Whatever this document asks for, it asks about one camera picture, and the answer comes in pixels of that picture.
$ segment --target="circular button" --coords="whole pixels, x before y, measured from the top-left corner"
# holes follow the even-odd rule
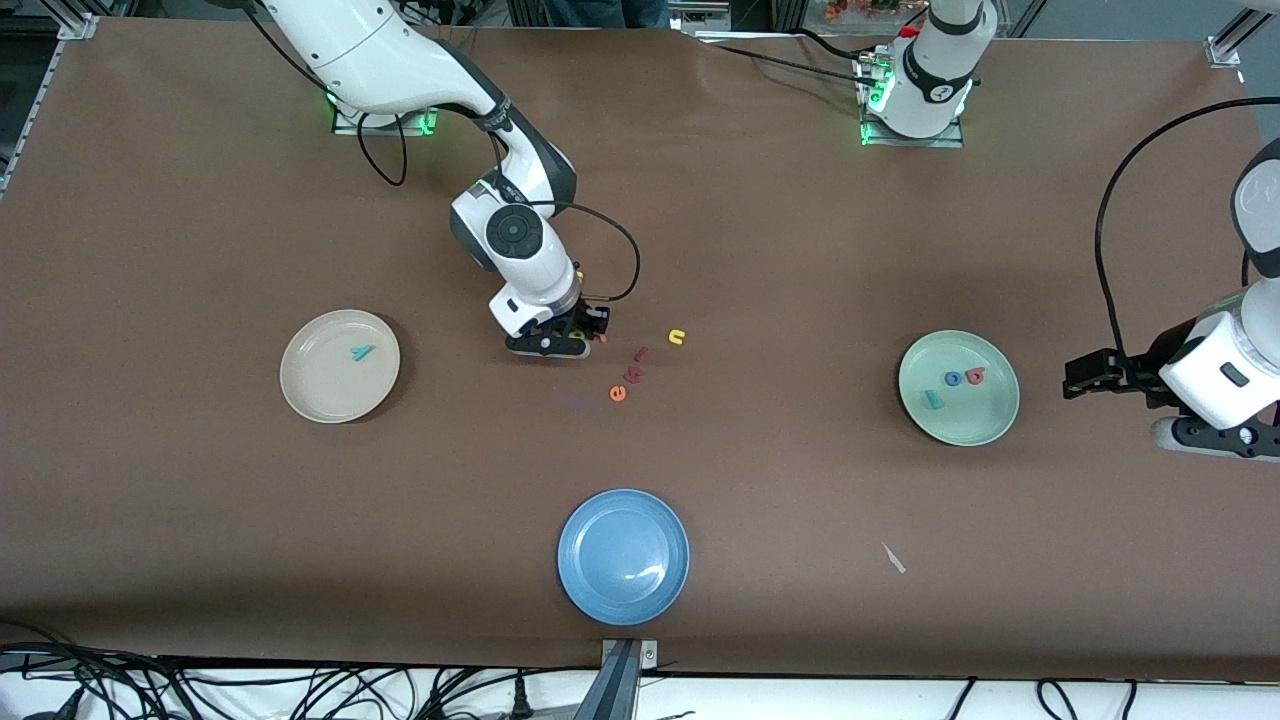
[[[525,205],[499,208],[489,218],[485,238],[494,252],[504,258],[532,258],[543,246],[541,219]]]

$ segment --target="metal clamp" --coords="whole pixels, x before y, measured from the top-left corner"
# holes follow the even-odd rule
[[[1204,54],[1215,68],[1234,68],[1240,64],[1242,45],[1253,37],[1275,15],[1262,10],[1240,10],[1231,22],[1204,41]]]

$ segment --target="brown table surface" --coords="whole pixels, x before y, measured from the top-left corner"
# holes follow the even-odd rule
[[[1234,72],[1196,44],[997,42],[966,147],[919,151],[860,146],[841,81],[673,32],[454,36],[643,245],[608,345],[503,350],[500,283],[448,232],[492,164],[467,122],[412,140],[392,188],[247,24],[104,20],[0,204],[0,611],[142,652],[591,662],[620,630],[563,594],[556,542],[637,487],[692,546],[684,594],[634,630],[682,670],[1276,676],[1275,466],[1160,451],[1133,396],[1060,396],[1062,363],[1110,345],[1108,174],[1240,96]],[[396,138],[370,145],[397,169]],[[1135,348],[1236,286],[1229,195],[1258,147],[1222,113],[1120,187]],[[589,291],[625,284],[620,237],[556,224]],[[317,425],[279,359],[338,307],[393,323],[402,377],[367,420]],[[1018,369],[995,445],[946,447],[899,406],[901,354],[940,328]]]

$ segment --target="green led light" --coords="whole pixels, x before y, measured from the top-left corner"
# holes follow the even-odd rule
[[[435,135],[435,122],[439,119],[439,110],[431,108],[425,115],[417,119],[417,127],[422,131],[422,135]]]

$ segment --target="plate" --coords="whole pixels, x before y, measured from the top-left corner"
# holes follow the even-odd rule
[[[308,420],[347,423],[378,407],[398,374],[399,343],[390,327],[364,310],[334,310],[289,341],[280,391]]]
[[[609,625],[662,615],[689,578],[689,536],[680,518],[637,489],[611,489],[580,505],[557,555],[570,600]]]
[[[965,374],[975,368],[984,368],[984,377],[972,384]],[[948,386],[947,373],[959,373],[960,384]],[[897,389],[906,414],[920,429],[963,447],[1005,434],[1021,402],[1018,375],[1005,354],[964,331],[938,331],[915,341],[899,366]],[[929,391],[941,407],[929,402]]]

